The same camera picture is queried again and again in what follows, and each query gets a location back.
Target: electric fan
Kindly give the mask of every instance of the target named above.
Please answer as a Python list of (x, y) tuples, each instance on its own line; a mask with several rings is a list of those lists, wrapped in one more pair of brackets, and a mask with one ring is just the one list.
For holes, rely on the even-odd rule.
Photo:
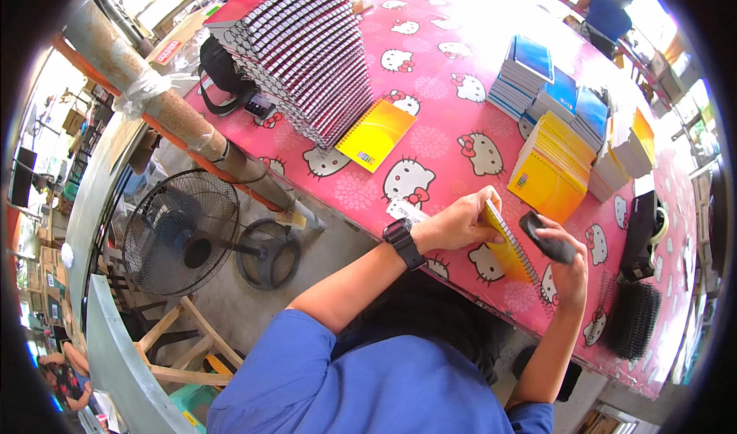
[(257, 282), (280, 279), (283, 284), (296, 269), (297, 242), (284, 227), (282, 237), (246, 228), (239, 238), (239, 209), (233, 186), (205, 170), (161, 181), (125, 228), (123, 263), (131, 280), (152, 295), (184, 296), (208, 282), (236, 251), (239, 259), (248, 257)]

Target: wristwatch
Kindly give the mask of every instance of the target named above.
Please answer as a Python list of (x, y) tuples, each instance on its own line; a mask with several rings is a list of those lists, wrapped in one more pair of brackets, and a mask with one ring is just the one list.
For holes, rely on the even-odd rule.
[(412, 229), (412, 220), (400, 218), (384, 229), (383, 238), (384, 241), (392, 244), (397, 254), (407, 263), (407, 268), (414, 271), (428, 260), (417, 251), (410, 229)]

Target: hello kitty print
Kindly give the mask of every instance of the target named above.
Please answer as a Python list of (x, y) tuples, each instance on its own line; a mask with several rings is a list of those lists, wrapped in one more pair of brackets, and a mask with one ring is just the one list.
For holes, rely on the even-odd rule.
[[(565, 25), (530, 11), (521, 0), (368, 1), (374, 7), (359, 19), (373, 98), (416, 116), (373, 174), (335, 149), (322, 150), (297, 134), (282, 116), (285, 113), (254, 119), (239, 109), (219, 119), (207, 111), (197, 90), (186, 100), (231, 141), (231, 147), (268, 164), (268, 172), (280, 183), (334, 209), (377, 239), (391, 221), (385, 211), (394, 197), (435, 215), (456, 199), (492, 184), (502, 196), (502, 216), (539, 279), (533, 284), (511, 280), (483, 244), (433, 252), (424, 269), (514, 325), (542, 334), (561, 300), (554, 264), (519, 231), (519, 219), (532, 208), (506, 189), (534, 124), (515, 122), (485, 101), (486, 92), (499, 73), (513, 30), (524, 29), (532, 38), (547, 40), (557, 67), (578, 81), (619, 70)], [(477, 4), (484, 5), (483, 13)], [(488, 16), (503, 16), (505, 26)], [(216, 104), (230, 97), (208, 78), (203, 84)], [(636, 86), (631, 89), (625, 97), (641, 98)], [(337, 90), (329, 98), (340, 93)], [(640, 110), (647, 111), (646, 104)], [(686, 270), (675, 258), (683, 253), (687, 235), (696, 240), (693, 191), (684, 170), (690, 159), (679, 160), (669, 144), (669, 139), (656, 143), (654, 180), (676, 223), (655, 248), (656, 276), (648, 281), (663, 293), (663, 305), (650, 345), (655, 351), (647, 365), (641, 360), (630, 368), (631, 363), (616, 360), (601, 345), (615, 294), (609, 300), (601, 300), (601, 295), (607, 286), (616, 286), (613, 278), (629, 228), (631, 183), (605, 203), (587, 195), (568, 221), (560, 222), (586, 246), (588, 258), (589, 301), (574, 349), (576, 360), (650, 397), (657, 395), (668, 374), (677, 351), (677, 345), (669, 343), (680, 341), (676, 335), (682, 334), (691, 296), (686, 291)]]

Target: concrete floor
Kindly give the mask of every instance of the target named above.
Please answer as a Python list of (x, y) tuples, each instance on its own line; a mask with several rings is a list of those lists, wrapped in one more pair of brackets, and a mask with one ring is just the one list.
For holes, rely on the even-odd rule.
[[(189, 158), (181, 157), (183, 154), (179, 150), (164, 142), (161, 150), (157, 150), (155, 155), (170, 174), (191, 166)], [(247, 195), (239, 192), (239, 197), (243, 225), (248, 225), (259, 218), (273, 217), (271, 211), (262, 204), (252, 201)], [(238, 272), (235, 255), (232, 254), (216, 276), (198, 291), (195, 300), (198, 310), (231, 347), (244, 354), (253, 347), (272, 317), (284, 309), (292, 299), (376, 245), (371, 237), (349, 225), (329, 209), (305, 197), (301, 197), (300, 200), (326, 223), (327, 229), (323, 233), (315, 231), (296, 233), (302, 255), (299, 269), (288, 285), (272, 292), (251, 287)], [(173, 327), (179, 330), (188, 328), (194, 327), (186, 316), (179, 319)], [(157, 363), (159, 365), (173, 363), (195, 342), (193, 339), (162, 348)], [(536, 343), (534, 337), (517, 330), (502, 350), (495, 367), (499, 380), (492, 386), (502, 405), (506, 403), (516, 383), (511, 374), (514, 358), (522, 349)], [(557, 434), (572, 432), (596, 401), (605, 384), (605, 376), (584, 370), (570, 400), (565, 403), (556, 402), (554, 432)], [(179, 386), (166, 384), (164, 389), (172, 392)]]

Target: hand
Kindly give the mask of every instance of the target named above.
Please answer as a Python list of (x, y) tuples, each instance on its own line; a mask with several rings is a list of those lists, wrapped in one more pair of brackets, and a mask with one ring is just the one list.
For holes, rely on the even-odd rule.
[(437, 248), (456, 250), (473, 243), (502, 243), (504, 239), (494, 229), (480, 226), (478, 216), (486, 199), (491, 199), (498, 211), (502, 199), (493, 186), (456, 200), (434, 217), (412, 227), (412, 239), (420, 254)]
[(576, 248), (576, 255), (571, 264), (552, 262), (550, 270), (553, 273), (553, 284), (558, 293), (558, 310), (573, 310), (583, 313), (586, 307), (587, 285), (589, 283), (589, 263), (586, 246), (576, 240), (549, 218), (538, 215), (547, 228), (539, 228), (535, 234), (539, 237), (549, 237), (555, 240), (566, 241)]

